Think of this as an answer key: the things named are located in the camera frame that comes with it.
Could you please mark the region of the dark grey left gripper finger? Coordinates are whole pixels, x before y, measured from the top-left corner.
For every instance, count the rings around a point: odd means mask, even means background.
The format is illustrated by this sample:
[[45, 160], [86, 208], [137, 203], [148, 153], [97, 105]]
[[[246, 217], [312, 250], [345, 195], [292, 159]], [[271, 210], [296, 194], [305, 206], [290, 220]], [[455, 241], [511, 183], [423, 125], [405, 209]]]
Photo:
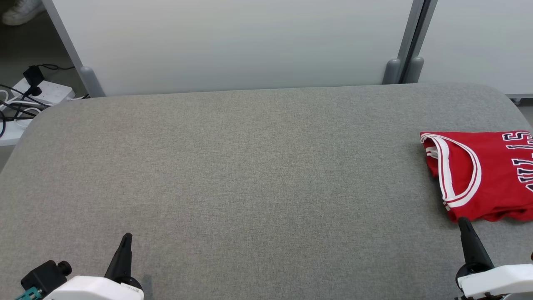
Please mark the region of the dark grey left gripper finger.
[[104, 278], [109, 280], [126, 280], [131, 277], [132, 269], [132, 234], [126, 233], [105, 272]]

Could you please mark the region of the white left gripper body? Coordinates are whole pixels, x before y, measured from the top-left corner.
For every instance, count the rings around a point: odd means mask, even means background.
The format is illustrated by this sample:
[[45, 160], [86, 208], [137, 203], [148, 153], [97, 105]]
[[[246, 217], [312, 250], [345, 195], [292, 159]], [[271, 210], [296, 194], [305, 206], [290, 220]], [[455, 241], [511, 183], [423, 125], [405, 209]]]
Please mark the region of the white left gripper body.
[[104, 277], [76, 276], [43, 300], [144, 300], [144, 292]]

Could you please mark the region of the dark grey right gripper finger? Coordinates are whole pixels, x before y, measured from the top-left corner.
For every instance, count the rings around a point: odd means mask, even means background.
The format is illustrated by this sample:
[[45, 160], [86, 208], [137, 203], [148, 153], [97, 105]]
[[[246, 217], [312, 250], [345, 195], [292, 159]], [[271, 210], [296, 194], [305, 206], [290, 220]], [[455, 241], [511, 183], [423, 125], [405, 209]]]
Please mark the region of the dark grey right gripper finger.
[[464, 254], [464, 264], [456, 274], [456, 278], [466, 277], [495, 268], [478, 234], [466, 217], [458, 219], [461, 232], [461, 246]]

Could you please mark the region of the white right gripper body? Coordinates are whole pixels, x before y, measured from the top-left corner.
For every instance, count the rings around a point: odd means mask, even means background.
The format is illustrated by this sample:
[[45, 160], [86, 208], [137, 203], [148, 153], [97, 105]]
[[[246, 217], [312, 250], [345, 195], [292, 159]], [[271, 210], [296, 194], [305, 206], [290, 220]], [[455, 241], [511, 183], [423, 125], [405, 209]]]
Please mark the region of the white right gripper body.
[[504, 265], [457, 279], [467, 299], [526, 296], [533, 293], [533, 264]]

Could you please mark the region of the red shirt with white sleeves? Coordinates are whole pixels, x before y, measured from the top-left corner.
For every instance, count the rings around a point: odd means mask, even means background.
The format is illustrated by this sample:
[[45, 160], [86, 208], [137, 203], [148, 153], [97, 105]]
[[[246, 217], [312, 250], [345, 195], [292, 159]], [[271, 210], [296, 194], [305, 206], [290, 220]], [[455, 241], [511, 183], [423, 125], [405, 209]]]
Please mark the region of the red shirt with white sleeves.
[[452, 222], [533, 221], [533, 135], [529, 131], [421, 132]]

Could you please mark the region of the white power strip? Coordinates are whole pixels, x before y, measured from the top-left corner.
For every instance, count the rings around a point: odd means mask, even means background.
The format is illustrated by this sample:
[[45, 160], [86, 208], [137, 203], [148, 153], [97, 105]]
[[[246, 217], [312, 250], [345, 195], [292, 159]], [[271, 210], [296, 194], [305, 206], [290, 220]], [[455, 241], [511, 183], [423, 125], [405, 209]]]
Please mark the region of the white power strip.
[[[29, 97], [25, 97], [24, 101], [30, 101], [29, 98], [32, 98], [38, 102], [41, 102], [42, 104], [55, 105], [59, 104], [61, 101], [75, 98], [75, 92], [72, 87], [48, 82], [46, 80], [42, 81], [38, 87], [40, 88], [41, 93], [37, 96], [29, 95]], [[29, 88], [30, 85], [27, 80], [22, 78], [13, 87], [13, 89], [17, 91], [11, 90], [11, 92], [14, 97], [22, 99], [21, 93], [26, 92]]]

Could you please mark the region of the black plug adapter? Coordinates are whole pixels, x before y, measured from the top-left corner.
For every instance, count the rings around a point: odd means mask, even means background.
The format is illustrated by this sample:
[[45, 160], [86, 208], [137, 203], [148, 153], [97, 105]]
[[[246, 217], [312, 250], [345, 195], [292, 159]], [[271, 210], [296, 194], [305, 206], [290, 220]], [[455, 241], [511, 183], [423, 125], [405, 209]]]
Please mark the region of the black plug adapter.
[[29, 88], [25, 91], [25, 96], [38, 96], [42, 93], [39, 85], [44, 81], [44, 75], [42, 74], [39, 66], [29, 66], [24, 72], [23, 76]]

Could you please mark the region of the white partition panel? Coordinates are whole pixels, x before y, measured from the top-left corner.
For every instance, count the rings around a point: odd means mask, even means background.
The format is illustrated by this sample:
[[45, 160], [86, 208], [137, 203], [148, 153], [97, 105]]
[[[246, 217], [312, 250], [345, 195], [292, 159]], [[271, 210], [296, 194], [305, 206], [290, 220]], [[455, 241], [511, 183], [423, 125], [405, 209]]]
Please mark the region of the white partition panel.
[[421, 83], [533, 96], [533, 0], [438, 0], [419, 55]]
[[42, 0], [104, 95], [380, 84], [413, 0]]

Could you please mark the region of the white sneaker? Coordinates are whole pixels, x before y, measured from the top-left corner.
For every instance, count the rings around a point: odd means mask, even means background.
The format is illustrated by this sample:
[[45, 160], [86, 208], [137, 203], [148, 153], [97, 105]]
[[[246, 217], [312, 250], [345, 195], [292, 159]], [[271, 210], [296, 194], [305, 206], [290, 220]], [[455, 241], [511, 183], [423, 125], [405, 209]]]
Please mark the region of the white sneaker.
[[15, 3], [2, 14], [2, 23], [4, 25], [16, 26], [28, 23], [46, 8], [42, 0], [16, 0]]

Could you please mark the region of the grey partition post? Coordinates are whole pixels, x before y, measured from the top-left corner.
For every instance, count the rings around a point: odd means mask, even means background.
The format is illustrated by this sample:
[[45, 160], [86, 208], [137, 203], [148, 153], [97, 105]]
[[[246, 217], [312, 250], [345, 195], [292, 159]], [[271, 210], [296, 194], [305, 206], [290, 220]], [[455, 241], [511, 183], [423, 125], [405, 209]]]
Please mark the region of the grey partition post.
[[419, 36], [419, 27], [421, 26], [419, 23], [424, 19], [425, 2], [426, 0], [412, 1], [398, 55], [387, 62], [382, 84], [402, 84], [404, 82]]
[[398, 83], [417, 83], [424, 66], [420, 55], [438, 0], [413, 0], [401, 51], [401, 72]]
[[52, 23], [55, 26], [55, 29], [59, 34], [59, 37], [61, 38], [61, 41], [63, 42], [71, 61], [74, 64], [75, 70], [78, 72], [78, 75], [80, 76], [80, 79], [84, 84], [86, 91], [88, 92], [88, 95], [93, 98], [105, 97], [105, 93], [96, 77], [95, 71], [91, 67], [84, 66], [82, 64], [82, 61], [75, 50], [74, 44], [68, 35], [67, 29], [61, 20], [53, 0], [42, 0], [42, 3], [46, 8], [48, 15], [50, 16]]

